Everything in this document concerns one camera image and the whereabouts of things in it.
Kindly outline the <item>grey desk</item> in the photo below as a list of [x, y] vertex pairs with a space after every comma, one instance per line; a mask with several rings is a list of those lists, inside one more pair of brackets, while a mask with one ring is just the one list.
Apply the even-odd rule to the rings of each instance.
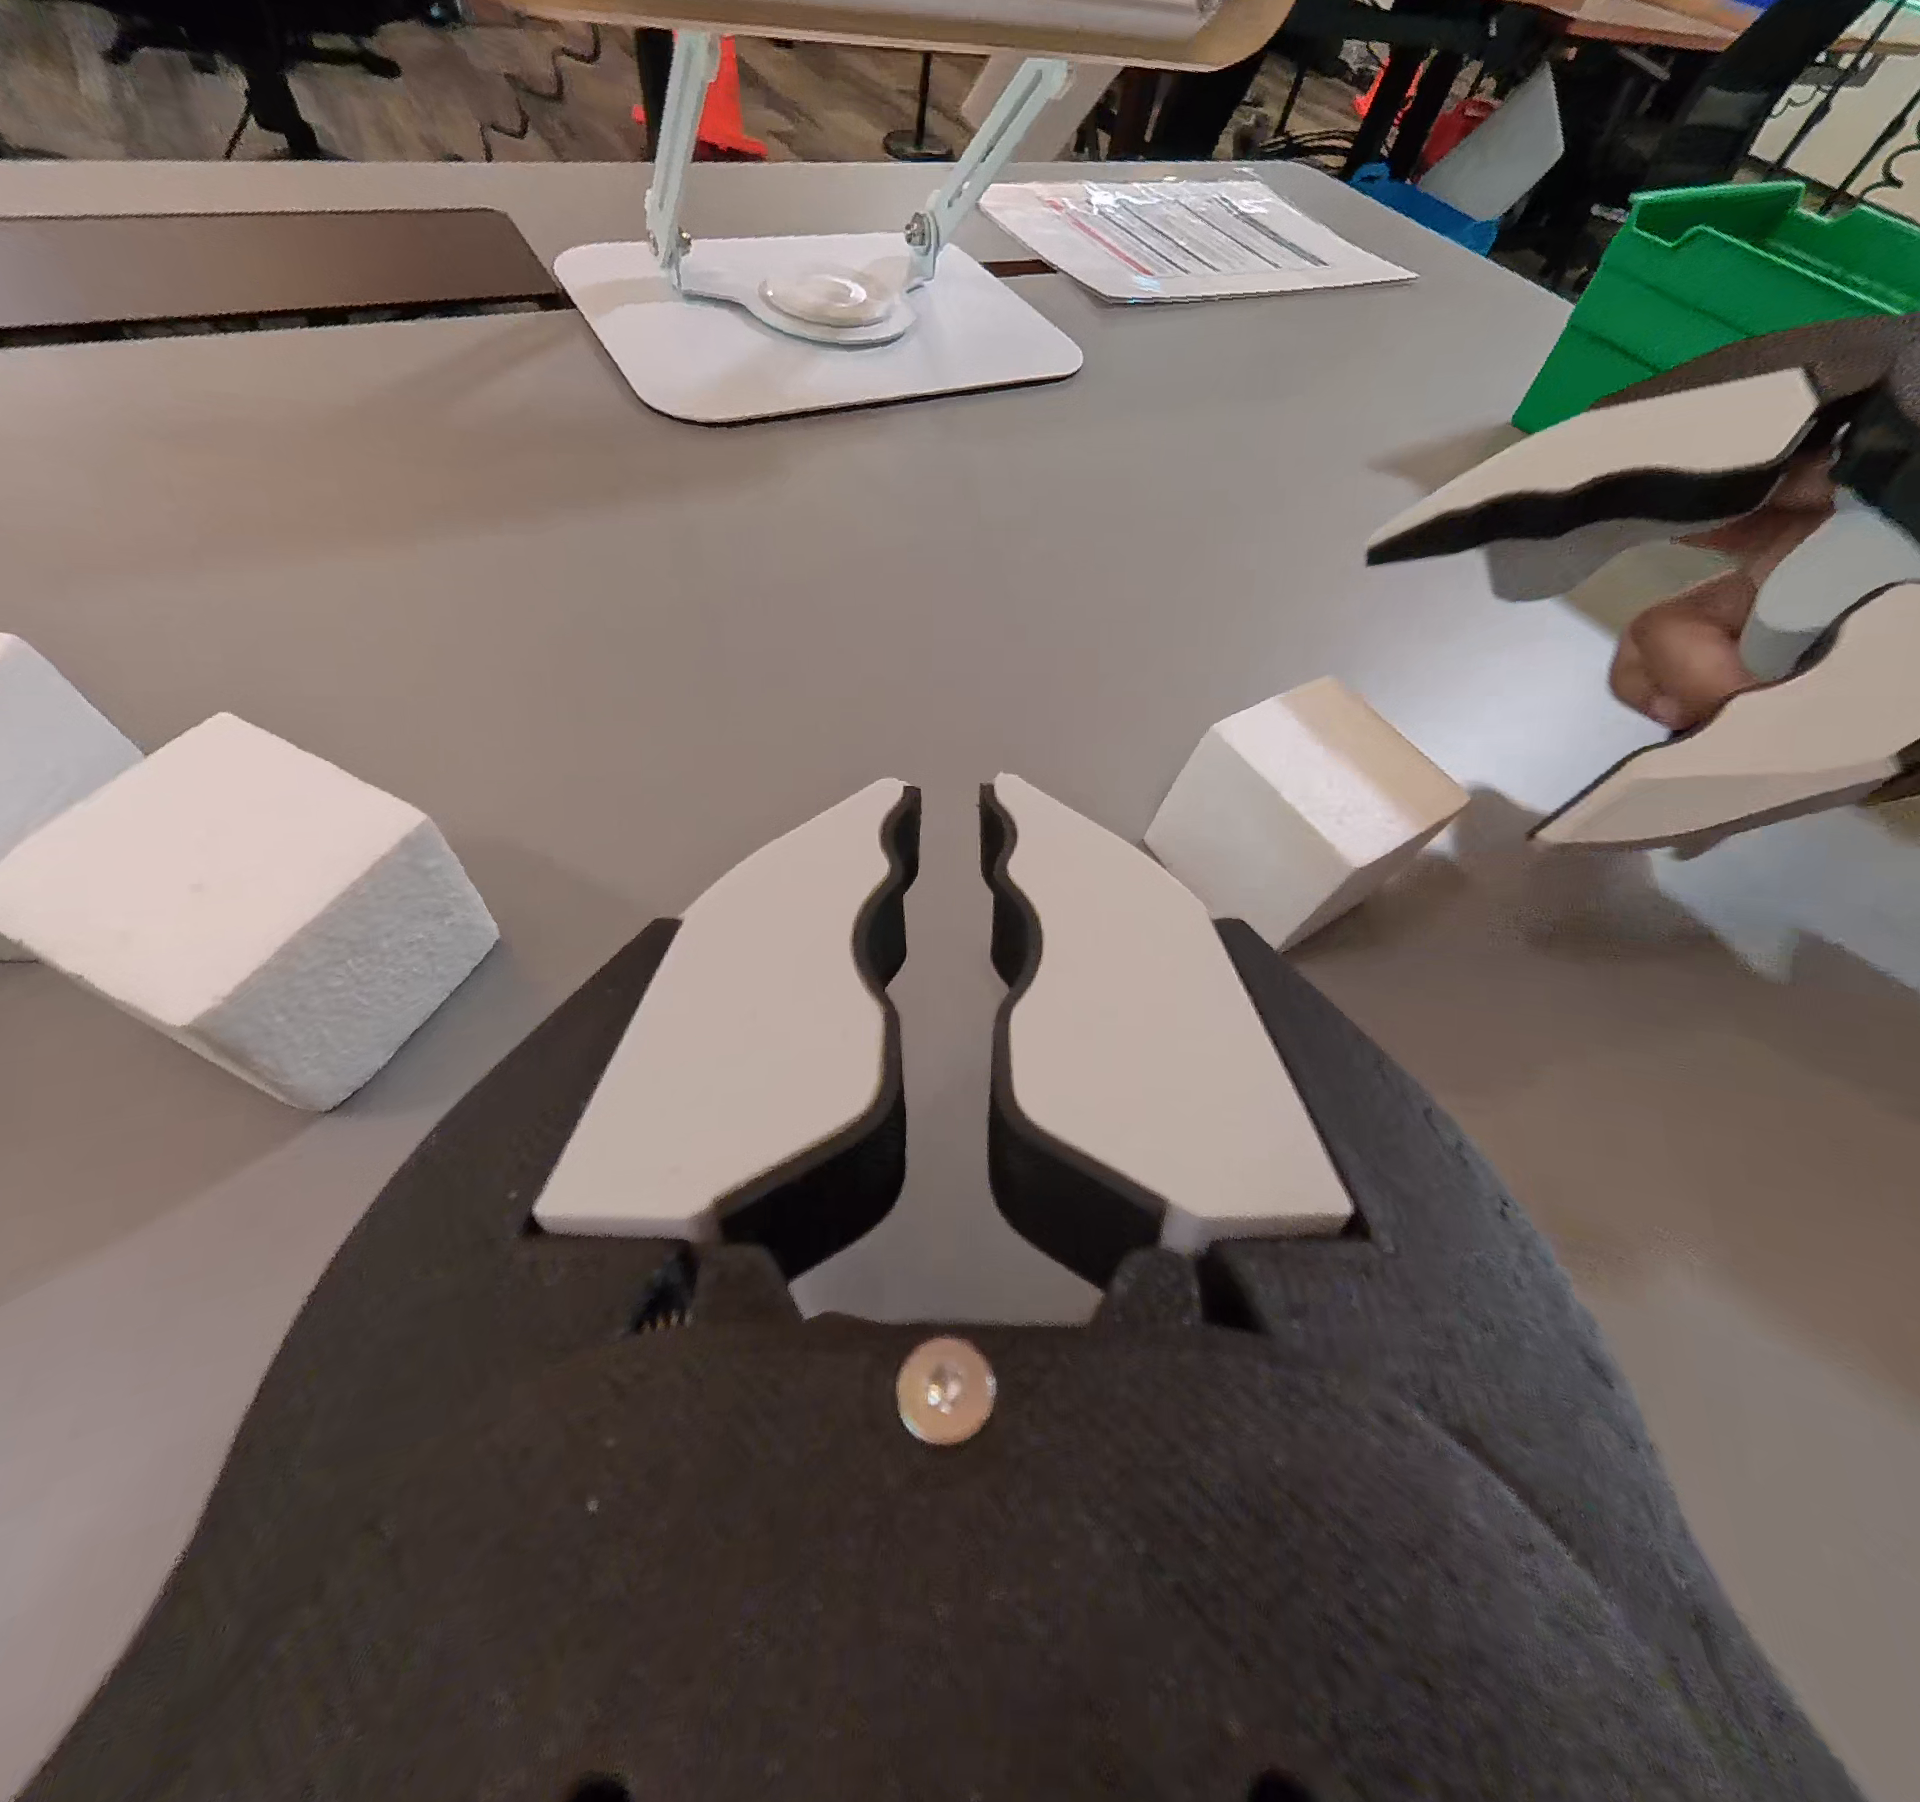
[[907, 1179], [798, 1286], [1075, 1323], [988, 1187], [977, 785], [1139, 839], [1197, 735], [1317, 677], [1471, 800], [1301, 971], [1544, 1232], [1739, 1618], [1872, 1797], [1915, 1797], [1915, 843], [1831, 810], [1693, 859], [1525, 829], [1645, 734], [1600, 614], [1367, 568], [1496, 450], [1567, 307], [1336, 181], [1414, 279], [1016, 292], [1080, 372], [815, 420], [640, 403], [564, 309], [4, 348], [4, 630], [139, 745], [216, 712], [417, 806], [499, 941], [306, 1115], [4, 966], [4, 1795], [197, 1520], [301, 1300], [425, 1131], [649, 919], [876, 777], [923, 793]]

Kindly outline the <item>person's right hand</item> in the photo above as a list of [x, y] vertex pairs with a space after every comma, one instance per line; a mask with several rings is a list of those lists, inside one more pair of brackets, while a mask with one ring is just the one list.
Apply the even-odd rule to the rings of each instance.
[[1609, 660], [1611, 698], [1666, 734], [1688, 734], [1759, 687], [1741, 656], [1758, 596], [1746, 569], [1728, 568], [1635, 614]]

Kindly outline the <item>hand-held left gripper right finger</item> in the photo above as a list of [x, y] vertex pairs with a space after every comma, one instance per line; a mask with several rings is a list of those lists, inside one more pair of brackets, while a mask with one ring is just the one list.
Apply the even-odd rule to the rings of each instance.
[[1008, 1225], [1094, 1288], [1139, 1249], [1346, 1232], [1354, 1197], [1208, 908], [1010, 772], [977, 788], [977, 835]]

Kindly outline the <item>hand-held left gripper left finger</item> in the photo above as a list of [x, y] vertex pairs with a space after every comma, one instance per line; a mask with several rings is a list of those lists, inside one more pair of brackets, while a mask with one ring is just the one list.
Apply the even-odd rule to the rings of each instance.
[[679, 916], [534, 1205], [547, 1235], [754, 1245], [802, 1277], [905, 1173], [904, 895], [921, 793], [877, 777]]

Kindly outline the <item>green plastic bin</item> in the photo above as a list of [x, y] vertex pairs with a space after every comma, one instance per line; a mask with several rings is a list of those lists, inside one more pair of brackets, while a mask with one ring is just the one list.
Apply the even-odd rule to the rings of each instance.
[[1525, 436], [1747, 337], [1917, 305], [1917, 225], [1824, 216], [1800, 181], [1633, 195], [1509, 422]]

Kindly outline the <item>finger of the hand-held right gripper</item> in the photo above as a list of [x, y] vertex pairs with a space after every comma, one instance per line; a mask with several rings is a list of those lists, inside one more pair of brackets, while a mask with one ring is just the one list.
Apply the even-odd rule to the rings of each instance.
[[1763, 507], [1853, 394], [1808, 369], [1595, 405], [1453, 473], [1366, 542], [1371, 568], [1475, 554], [1503, 602], [1575, 589], [1630, 547]]
[[1786, 676], [1645, 745], [1542, 818], [1560, 852], [1677, 849], [1917, 793], [1917, 583], [1850, 603]]

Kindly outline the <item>white foam cube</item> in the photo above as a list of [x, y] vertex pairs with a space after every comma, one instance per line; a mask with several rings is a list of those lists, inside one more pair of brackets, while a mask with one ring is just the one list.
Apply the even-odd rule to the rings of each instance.
[[2, 633], [2, 853], [138, 768], [141, 749], [28, 639]]
[[1211, 724], [1142, 843], [1208, 916], [1286, 951], [1378, 893], [1467, 803], [1364, 695], [1322, 676]]
[[24, 837], [4, 937], [172, 1041], [336, 1110], [492, 953], [437, 824], [219, 712]]

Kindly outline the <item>orange traffic cone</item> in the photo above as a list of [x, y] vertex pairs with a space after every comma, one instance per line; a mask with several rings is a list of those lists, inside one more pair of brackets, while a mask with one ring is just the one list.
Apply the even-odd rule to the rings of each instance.
[[[633, 122], [641, 151], [652, 158], [658, 145], [660, 109], [674, 61], [674, 36], [667, 30], [633, 34], [637, 102]], [[749, 133], [741, 107], [741, 84], [733, 37], [719, 37], [714, 79], [701, 97], [701, 109], [689, 150], [694, 162], [766, 162], [766, 141]]]

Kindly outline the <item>white tablet stand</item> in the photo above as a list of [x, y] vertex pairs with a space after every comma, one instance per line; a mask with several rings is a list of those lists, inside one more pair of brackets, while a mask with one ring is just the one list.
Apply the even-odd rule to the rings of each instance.
[[674, 30], [641, 235], [577, 244], [554, 262], [565, 300], [645, 407], [719, 428], [1080, 372], [1075, 341], [958, 235], [1043, 109], [1096, 61], [998, 52], [1013, 58], [1005, 84], [901, 230], [689, 235], [691, 147], [726, 36]]

